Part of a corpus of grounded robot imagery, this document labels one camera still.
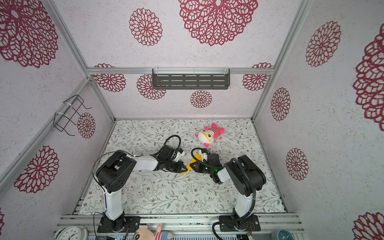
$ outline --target white floral table surface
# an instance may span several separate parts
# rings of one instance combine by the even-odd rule
[[[212,123],[225,129],[209,146],[212,153],[219,154],[221,163],[246,154],[267,178],[257,193],[254,211],[285,212],[250,120],[121,120],[116,123],[105,152],[122,149],[135,155],[153,154],[167,137],[177,134],[182,139],[181,148],[187,152],[182,158],[187,165],[192,159],[192,148],[204,147],[196,134]],[[177,139],[168,144],[176,147]],[[103,157],[99,165],[110,155]],[[218,185],[209,174],[193,170],[182,175],[161,170],[137,171],[122,189],[122,204],[126,214],[228,213],[232,212],[237,195],[232,181]],[[103,191],[92,180],[80,214],[103,212],[104,208]]]

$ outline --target white clock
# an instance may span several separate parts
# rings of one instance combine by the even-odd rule
[[[83,226],[70,226],[60,229],[55,234],[56,240],[87,240],[88,231]]]

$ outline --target yellow object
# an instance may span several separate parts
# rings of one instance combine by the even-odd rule
[[[196,153],[196,154],[195,154],[195,158],[197,158],[198,160],[201,161],[201,156],[200,156],[200,154]],[[189,172],[189,171],[192,170],[192,168],[191,168],[189,165],[190,165],[191,163],[194,163],[194,162],[196,162],[196,160],[195,160],[195,159],[192,159],[192,161],[190,161],[190,162],[188,163],[188,165],[187,165],[187,169],[188,169],[188,171],[187,171],[187,172]]]

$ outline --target clock face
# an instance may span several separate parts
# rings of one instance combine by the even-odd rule
[[[60,235],[57,237],[57,240],[79,240],[80,233],[81,231],[78,227],[68,227],[60,233]]]

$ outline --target zip tie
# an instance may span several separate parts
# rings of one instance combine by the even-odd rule
[[[56,113],[56,114],[61,114],[61,115],[64,115],[64,116],[68,117],[68,115],[64,114],[64,113]]]

